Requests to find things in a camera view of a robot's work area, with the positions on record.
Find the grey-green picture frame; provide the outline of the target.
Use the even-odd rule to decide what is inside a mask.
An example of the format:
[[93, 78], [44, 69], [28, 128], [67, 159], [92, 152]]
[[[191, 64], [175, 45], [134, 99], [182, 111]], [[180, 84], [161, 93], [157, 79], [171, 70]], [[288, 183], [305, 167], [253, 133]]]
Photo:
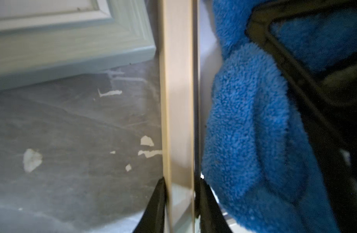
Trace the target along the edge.
[[[9, 3], [0, 2], [9, 7]], [[23, 3], [0, 18], [0, 91], [150, 60], [156, 45], [144, 1]]]

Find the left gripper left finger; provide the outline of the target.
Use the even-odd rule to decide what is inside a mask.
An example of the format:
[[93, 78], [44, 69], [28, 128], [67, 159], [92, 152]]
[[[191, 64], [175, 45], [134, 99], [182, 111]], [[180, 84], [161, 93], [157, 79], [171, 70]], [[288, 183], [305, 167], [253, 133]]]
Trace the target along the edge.
[[164, 233], [166, 206], [166, 185], [162, 177], [133, 233]]

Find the blue microfiber cloth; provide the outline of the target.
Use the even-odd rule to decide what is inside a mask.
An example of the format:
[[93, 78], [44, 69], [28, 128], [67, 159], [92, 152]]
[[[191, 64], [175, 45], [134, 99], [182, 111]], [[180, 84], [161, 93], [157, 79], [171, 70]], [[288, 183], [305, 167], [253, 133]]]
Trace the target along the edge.
[[212, 86], [202, 173], [254, 233], [357, 233], [357, 192], [339, 147], [301, 115], [271, 55], [245, 35], [258, 1], [213, 1], [223, 65]]

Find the beige picture frame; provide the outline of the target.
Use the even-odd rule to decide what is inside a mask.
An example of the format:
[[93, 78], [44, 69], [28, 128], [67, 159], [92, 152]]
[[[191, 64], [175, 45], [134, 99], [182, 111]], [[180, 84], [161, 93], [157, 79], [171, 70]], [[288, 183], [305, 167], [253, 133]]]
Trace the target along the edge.
[[211, 85], [223, 59], [211, 1], [159, 1], [165, 231], [200, 232], [199, 182]]

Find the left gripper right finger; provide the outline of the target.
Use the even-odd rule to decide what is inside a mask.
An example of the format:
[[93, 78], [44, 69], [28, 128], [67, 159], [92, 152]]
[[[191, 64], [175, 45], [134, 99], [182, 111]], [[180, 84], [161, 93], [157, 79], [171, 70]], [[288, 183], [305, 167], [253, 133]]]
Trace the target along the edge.
[[232, 233], [221, 209], [211, 191], [210, 186], [201, 179], [199, 210], [201, 233]]

